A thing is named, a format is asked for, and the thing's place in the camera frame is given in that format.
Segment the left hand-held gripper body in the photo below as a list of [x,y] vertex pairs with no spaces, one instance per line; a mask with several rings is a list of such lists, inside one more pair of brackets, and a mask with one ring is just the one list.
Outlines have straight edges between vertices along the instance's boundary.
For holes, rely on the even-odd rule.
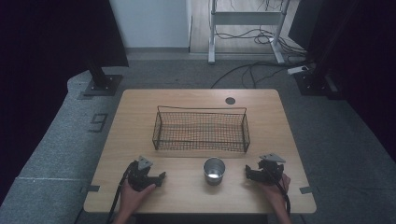
[[133,161],[128,167],[128,183],[135,191],[142,191],[146,187],[153,184],[153,180],[149,177],[149,171],[152,162],[143,156],[137,161]]

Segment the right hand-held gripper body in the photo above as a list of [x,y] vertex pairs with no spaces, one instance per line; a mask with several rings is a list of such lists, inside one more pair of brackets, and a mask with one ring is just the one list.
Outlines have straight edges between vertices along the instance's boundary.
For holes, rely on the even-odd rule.
[[261,155],[259,169],[261,174],[259,181],[265,184],[274,185],[282,178],[284,163],[286,162],[275,153]]

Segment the silver metal cup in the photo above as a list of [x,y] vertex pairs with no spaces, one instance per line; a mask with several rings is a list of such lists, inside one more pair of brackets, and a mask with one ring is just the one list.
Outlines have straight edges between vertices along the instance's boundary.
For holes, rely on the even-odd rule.
[[222,181],[226,166],[220,158],[211,157],[204,162],[203,171],[206,183],[210,186],[217,186]]

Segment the dark wire mesh basket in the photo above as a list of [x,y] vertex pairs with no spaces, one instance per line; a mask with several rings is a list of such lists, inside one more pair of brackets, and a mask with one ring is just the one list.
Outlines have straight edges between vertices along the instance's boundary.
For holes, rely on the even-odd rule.
[[250,146],[247,109],[158,105],[152,143],[156,150],[246,153]]

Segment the person's left hand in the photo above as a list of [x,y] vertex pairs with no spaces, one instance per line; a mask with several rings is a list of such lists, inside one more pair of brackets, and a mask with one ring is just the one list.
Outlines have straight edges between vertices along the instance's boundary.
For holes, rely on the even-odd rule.
[[130,216],[155,189],[156,185],[152,184],[141,191],[136,191],[125,181],[121,187],[119,214]]

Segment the person's right hand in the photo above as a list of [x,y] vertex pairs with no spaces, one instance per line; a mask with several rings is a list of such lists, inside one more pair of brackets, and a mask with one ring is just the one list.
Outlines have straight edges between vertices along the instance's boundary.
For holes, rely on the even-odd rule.
[[[288,192],[290,185],[290,178],[287,175],[283,174],[278,184],[282,187],[283,190]],[[287,205],[286,200],[284,199],[284,196],[277,185],[269,186],[260,183],[259,188],[262,190],[265,199],[268,201],[268,203],[273,207],[275,211],[277,210],[282,211],[286,209],[286,205]]]

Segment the white power strip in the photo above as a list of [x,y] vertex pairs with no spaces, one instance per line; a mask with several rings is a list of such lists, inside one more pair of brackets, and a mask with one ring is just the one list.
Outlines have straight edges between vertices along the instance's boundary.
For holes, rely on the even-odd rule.
[[309,68],[306,65],[293,67],[287,70],[288,75],[294,75],[302,72],[308,71]]

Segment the dark curtain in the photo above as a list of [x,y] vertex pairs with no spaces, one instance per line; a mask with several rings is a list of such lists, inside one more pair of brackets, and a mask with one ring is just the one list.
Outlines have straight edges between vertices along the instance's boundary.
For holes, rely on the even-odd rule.
[[110,0],[0,0],[0,203],[88,59],[128,63]]
[[396,161],[396,0],[340,0],[344,15],[326,75]]

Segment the black stand with base plate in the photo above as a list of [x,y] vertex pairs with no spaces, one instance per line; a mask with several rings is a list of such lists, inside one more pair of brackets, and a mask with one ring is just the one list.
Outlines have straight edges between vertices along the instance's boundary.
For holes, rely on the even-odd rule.
[[122,75],[106,75],[103,69],[93,59],[86,61],[92,80],[83,92],[84,96],[114,96]]
[[330,95],[326,75],[330,56],[343,20],[340,0],[300,0],[289,37],[302,47],[305,58],[315,67],[296,75],[301,95]]

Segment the white metal desk frame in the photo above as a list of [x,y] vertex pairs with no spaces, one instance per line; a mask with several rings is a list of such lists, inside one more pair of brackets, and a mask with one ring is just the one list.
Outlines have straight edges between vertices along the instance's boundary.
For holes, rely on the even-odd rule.
[[216,61],[215,32],[218,25],[276,25],[276,31],[269,38],[271,49],[279,64],[285,62],[279,43],[280,34],[287,16],[290,0],[284,0],[279,11],[217,11],[217,0],[209,0],[208,62]]

